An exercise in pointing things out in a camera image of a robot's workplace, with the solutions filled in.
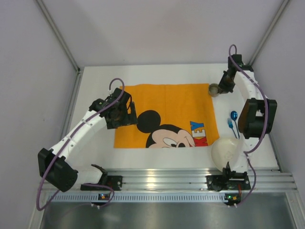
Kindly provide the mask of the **small speckled grey cup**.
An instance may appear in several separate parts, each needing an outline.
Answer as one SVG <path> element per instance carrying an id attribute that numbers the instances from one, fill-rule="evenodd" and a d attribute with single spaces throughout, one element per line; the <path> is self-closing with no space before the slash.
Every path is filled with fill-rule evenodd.
<path id="1" fill-rule="evenodd" d="M 211 97 L 217 97 L 219 95 L 219 87 L 218 87 L 218 84 L 216 83 L 212 83 L 209 85 L 208 87 L 208 94 L 211 96 Z"/>

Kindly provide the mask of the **orange Mickey Mouse placemat cloth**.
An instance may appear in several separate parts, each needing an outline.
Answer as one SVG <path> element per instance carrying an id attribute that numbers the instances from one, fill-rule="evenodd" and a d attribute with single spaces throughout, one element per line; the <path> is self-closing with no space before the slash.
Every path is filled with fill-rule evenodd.
<path id="1" fill-rule="evenodd" d="M 207 83 L 126 86 L 138 123 L 115 131 L 114 148 L 212 145 L 219 133 L 208 89 Z"/>

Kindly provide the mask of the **cream ceramic plate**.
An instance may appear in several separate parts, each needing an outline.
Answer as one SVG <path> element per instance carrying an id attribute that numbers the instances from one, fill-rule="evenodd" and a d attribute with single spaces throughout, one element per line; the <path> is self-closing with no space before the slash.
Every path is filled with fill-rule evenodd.
<path id="1" fill-rule="evenodd" d="M 217 139 L 211 148 L 211 159 L 215 167 L 222 171 L 229 163 L 230 170 L 238 173 L 247 171 L 247 161 L 243 151 L 244 141 L 233 137 Z"/>

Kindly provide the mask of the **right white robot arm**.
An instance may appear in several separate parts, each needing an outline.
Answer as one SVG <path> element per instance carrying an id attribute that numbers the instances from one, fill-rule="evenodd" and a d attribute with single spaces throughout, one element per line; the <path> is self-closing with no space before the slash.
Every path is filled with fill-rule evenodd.
<path id="1" fill-rule="evenodd" d="M 248 158 L 272 130 L 277 101 L 268 99 L 254 77 L 250 65 L 245 65 L 240 54 L 230 54 L 228 69 L 216 85 L 218 94 L 232 93 L 237 87 L 244 100 L 238 116 L 237 130 L 242 135 L 235 154 L 229 161 L 231 169 L 243 173 L 248 170 Z"/>

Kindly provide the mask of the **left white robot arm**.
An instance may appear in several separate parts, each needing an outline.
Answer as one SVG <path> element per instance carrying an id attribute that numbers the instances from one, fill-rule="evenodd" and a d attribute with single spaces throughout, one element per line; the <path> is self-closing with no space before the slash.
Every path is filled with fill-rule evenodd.
<path id="1" fill-rule="evenodd" d="M 76 168 L 70 157 L 77 156 L 101 129 L 117 129 L 135 124 L 137 115 L 132 96 L 116 88 L 106 99 L 95 100 L 81 121 L 60 142 L 38 153 L 40 176 L 62 192 L 74 185 L 105 185 L 105 169 L 95 164 Z"/>

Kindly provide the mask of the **blue metallic spoon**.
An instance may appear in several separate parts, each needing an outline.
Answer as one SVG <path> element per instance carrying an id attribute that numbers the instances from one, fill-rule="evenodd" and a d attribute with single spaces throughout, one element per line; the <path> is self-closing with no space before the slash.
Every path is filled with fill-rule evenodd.
<path id="1" fill-rule="evenodd" d="M 230 124 L 230 128 L 232 129 L 234 136 L 236 138 L 240 138 L 240 134 L 238 131 L 238 126 L 237 126 L 237 118 L 238 118 L 238 114 L 236 111 L 231 111 L 230 113 L 230 118 L 231 118 L 231 124 Z"/>

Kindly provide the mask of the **blue metallic fork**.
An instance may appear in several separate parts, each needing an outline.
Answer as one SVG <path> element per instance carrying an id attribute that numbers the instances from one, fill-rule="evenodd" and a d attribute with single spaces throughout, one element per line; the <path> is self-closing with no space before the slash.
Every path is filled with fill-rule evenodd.
<path id="1" fill-rule="evenodd" d="M 236 132 L 234 131 L 234 127 L 233 127 L 233 123 L 232 123 L 231 118 L 227 118 L 227 124 L 228 124 L 229 128 L 232 130 L 232 132 L 233 132 L 235 138 L 237 138 L 237 134 L 236 134 Z"/>

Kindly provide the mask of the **left corner aluminium post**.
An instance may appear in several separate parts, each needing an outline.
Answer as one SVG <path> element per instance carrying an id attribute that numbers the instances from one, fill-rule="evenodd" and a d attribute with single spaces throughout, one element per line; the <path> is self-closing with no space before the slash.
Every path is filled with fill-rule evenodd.
<path id="1" fill-rule="evenodd" d="M 57 24 L 55 23 L 52 15 L 50 14 L 47 6 L 45 5 L 43 0 L 35 0 L 34 1 L 38 8 L 40 9 L 40 11 L 42 12 L 46 22 L 48 23 L 50 29 L 52 30 L 53 34 L 55 35 L 57 41 L 59 42 L 60 47 L 62 48 L 62 50 L 64 51 L 66 57 L 68 58 L 70 64 L 72 65 L 73 69 L 76 72 L 80 71 L 80 67 L 78 66 L 77 62 L 75 61 L 63 35 L 61 34 Z"/>

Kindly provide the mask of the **corner aluminium post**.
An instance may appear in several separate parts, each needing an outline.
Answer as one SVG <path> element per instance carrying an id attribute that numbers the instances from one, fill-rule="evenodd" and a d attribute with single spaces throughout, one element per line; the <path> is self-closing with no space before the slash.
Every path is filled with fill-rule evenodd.
<path id="1" fill-rule="evenodd" d="M 258 45 L 256 46 L 254 53 L 251 55 L 250 60 L 247 62 L 248 65 L 252 66 L 255 63 L 256 59 L 263 50 L 264 46 L 266 45 L 267 41 L 269 40 L 270 36 L 272 35 L 273 31 L 275 30 L 277 24 L 279 23 L 281 17 L 287 10 L 290 3 L 291 0 L 282 0 L 280 2 L 279 7 L 277 8 L 274 16 L 272 17 L 272 20 L 270 21 L 267 29 L 263 33 L 263 36 L 261 37 Z"/>
<path id="2" fill-rule="evenodd" d="M 52 30 L 53 34 L 55 35 L 57 41 L 59 42 L 60 47 L 62 48 L 62 50 L 64 51 L 66 57 L 68 58 L 70 64 L 72 65 L 73 69 L 76 72 L 80 71 L 80 67 L 78 66 L 77 62 L 75 61 L 63 35 L 61 34 L 57 24 L 55 23 L 52 15 L 50 14 L 47 6 L 45 5 L 43 0 L 35 0 L 34 1 L 38 8 L 40 9 L 40 11 L 42 12 L 46 22 L 48 23 L 50 29 Z"/>

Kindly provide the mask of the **aluminium extrusion rail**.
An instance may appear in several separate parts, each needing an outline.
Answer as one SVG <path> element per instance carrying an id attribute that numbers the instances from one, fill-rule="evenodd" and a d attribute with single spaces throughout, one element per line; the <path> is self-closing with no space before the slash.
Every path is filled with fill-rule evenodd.
<path id="1" fill-rule="evenodd" d="M 206 191 L 206 177 L 219 175 L 215 169 L 110 169 L 110 176 L 122 176 L 122 191 Z M 273 169 L 256 171 L 256 192 L 295 191 L 291 173 Z"/>

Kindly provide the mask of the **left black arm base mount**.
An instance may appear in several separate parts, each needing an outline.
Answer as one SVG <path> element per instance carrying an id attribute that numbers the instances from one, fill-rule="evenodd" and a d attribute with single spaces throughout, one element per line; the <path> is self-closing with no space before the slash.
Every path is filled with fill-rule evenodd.
<path id="1" fill-rule="evenodd" d="M 98 182 L 98 185 L 103 185 L 112 188 L 114 191 L 120 191 L 122 188 L 122 176 L 109 176 L 107 175 Z M 92 187 L 88 185 L 81 185 L 81 191 L 102 191 L 108 190 L 105 187 Z"/>

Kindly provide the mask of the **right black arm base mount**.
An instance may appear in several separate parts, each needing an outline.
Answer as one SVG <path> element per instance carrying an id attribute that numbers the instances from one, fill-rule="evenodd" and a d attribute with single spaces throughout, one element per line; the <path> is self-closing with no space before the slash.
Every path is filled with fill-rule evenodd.
<path id="1" fill-rule="evenodd" d="M 206 177 L 207 188 L 211 191 L 223 190 L 250 190 L 251 185 L 247 172 L 238 173 L 229 167 L 223 168 L 221 175 L 209 175 Z"/>

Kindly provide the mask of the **right corner aluminium post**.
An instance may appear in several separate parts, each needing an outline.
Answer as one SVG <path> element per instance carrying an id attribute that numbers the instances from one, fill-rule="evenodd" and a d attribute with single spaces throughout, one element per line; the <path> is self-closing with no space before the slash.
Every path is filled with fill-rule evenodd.
<path id="1" fill-rule="evenodd" d="M 261 37 L 258 45 L 256 46 L 254 53 L 251 55 L 250 60 L 247 62 L 248 65 L 252 66 L 255 63 L 256 59 L 263 50 L 264 46 L 266 45 L 267 41 L 269 40 L 270 36 L 272 35 L 273 31 L 275 30 L 277 24 L 279 23 L 281 17 L 287 10 L 290 3 L 291 0 L 282 0 L 280 2 L 279 7 L 277 8 L 274 16 L 272 17 L 272 20 L 270 21 L 267 29 L 263 33 L 263 36 Z"/>

